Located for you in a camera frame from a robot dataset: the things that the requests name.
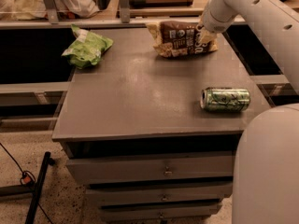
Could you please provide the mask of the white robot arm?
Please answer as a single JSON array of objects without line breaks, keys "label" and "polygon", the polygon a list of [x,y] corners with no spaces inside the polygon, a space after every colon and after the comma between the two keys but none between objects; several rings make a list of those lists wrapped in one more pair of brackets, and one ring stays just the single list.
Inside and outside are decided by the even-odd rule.
[{"label": "white robot arm", "polygon": [[[209,0],[202,22],[222,33],[241,16],[278,65],[254,83],[299,92],[299,15],[279,0]],[[244,130],[235,154],[232,224],[299,224],[299,104],[272,107]]]}]

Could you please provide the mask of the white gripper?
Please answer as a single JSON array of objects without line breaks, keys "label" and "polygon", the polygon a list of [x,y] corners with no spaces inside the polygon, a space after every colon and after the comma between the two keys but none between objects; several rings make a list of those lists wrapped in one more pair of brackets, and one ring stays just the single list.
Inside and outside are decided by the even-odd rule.
[{"label": "white gripper", "polygon": [[217,38],[217,34],[225,32],[235,21],[238,13],[223,0],[209,0],[201,16],[203,25],[198,25],[200,32],[198,41],[207,44]]}]

